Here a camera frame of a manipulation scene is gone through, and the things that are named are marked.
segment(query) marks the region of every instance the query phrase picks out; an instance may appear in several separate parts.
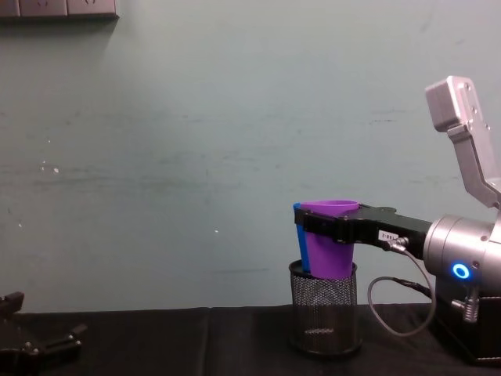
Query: black mesh pencil holder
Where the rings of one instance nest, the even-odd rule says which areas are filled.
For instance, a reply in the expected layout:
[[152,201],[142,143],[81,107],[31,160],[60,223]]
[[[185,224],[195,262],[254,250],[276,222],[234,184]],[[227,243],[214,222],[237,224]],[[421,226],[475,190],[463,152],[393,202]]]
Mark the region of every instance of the black mesh pencil holder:
[[338,280],[303,272],[301,260],[289,265],[292,288],[290,343],[312,355],[340,358],[362,344],[357,315],[356,264]]

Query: purple plastic cup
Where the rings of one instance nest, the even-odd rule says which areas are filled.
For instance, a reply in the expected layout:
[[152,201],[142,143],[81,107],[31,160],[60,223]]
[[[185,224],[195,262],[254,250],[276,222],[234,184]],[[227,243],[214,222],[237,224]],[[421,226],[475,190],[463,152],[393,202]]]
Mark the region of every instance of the purple plastic cup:
[[[329,200],[301,202],[301,209],[323,215],[343,215],[359,208],[357,201]],[[316,278],[340,279],[351,276],[353,244],[338,244],[330,237],[306,232],[310,273]]]

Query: blue led light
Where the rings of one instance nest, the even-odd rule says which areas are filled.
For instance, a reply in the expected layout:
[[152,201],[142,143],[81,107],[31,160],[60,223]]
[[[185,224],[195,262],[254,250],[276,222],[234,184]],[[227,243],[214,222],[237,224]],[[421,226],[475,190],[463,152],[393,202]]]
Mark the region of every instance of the blue led light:
[[462,280],[466,280],[470,276],[470,270],[464,264],[454,264],[452,272]]

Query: black tablecloth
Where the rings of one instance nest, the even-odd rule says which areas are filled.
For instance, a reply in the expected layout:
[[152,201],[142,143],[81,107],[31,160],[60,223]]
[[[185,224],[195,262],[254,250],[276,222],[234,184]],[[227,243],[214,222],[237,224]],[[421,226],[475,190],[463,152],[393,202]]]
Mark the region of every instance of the black tablecloth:
[[[380,306],[384,319],[399,330],[418,325],[426,309]],[[396,338],[368,307],[361,306],[360,316],[362,348],[341,362],[312,359],[289,347],[289,306],[19,315],[15,320],[41,338],[65,334],[79,323],[88,325],[80,360],[48,376],[501,374],[500,369],[465,364],[429,331]]]

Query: wall socket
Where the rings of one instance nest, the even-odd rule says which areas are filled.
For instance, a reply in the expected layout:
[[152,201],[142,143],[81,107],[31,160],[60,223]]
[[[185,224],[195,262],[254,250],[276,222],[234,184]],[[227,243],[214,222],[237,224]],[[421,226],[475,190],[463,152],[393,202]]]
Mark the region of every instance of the wall socket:
[[17,0],[0,0],[0,18],[19,17],[19,2]]
[[22,17],[67,16],[66,0],[20,0]]
[[117,14],[115,0],[67,0],[69,16],[86,14],[114,16]]

